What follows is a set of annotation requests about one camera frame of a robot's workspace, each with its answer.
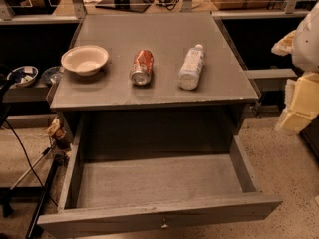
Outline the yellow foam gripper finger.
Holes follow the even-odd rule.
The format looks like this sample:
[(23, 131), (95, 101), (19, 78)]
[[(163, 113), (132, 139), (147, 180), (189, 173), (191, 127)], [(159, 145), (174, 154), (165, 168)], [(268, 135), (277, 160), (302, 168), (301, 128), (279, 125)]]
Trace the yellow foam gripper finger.
[(284, 104), (275, 130), (299, 134), (319, 115), (319, 74), (304, 73), (296, 81), (288, 79)]
[(293, 30), (285, 35), (282, 39), (280, 39), (273, 45), (273, 47), (271, 48), (271, 52), (278, 56), (286, 56), (288, 54), (291, 54), (295, 33), (296, 31)]

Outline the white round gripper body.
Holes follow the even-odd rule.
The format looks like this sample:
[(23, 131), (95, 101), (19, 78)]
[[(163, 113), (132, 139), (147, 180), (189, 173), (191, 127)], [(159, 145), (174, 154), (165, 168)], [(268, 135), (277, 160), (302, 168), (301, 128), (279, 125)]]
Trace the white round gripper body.
[(319, 2), (296, 29), (292, 63), (305, 72), (319, 72)]

